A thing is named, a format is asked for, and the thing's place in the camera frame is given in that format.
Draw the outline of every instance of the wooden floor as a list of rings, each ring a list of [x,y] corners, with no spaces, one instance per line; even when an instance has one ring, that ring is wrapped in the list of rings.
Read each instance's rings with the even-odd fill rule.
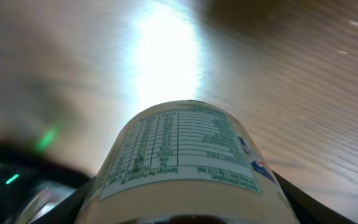
[[[358,223],[358,1],[2,0],[0,139],[94,174],[136,113],[197,99]]]

